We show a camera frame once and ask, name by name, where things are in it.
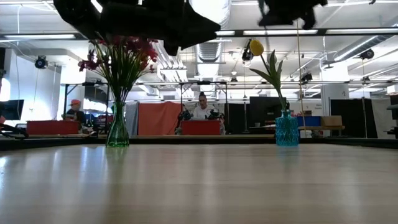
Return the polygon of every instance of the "ceiling duct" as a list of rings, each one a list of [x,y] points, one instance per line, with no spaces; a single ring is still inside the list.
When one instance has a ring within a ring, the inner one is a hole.
[[[190,0],[192,8],[201,16],[206,17],[213,22],[218,23],[221,29],[227,28],[229,15],[231,10],[231,0]],[[199,76],[206,78],[214,78],[218,74],[220,65],[211,64],[221,62],[221,53],[223,51],[223,43],[202,43],[195,47],[197,62],[197,71]]]
[[[390,20],[389,22],[383,24],[383,27],[397,27],[398,25],[398,16]],[[354,56],[359,55],[360,53],[369,50],[370,48],[384,42],[394,35],[377,35],[373,37],[363,37],[353,44],[347,46],[343,50],[337,52],[334,56],[336,61],[344,61]]]

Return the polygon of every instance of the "yellow tulip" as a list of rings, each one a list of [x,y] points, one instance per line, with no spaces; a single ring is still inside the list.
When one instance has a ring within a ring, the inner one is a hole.
[[[252,40],[250,42],[250,50],[254,56],[260,56],[264,52],[264,46],[258,40]]]

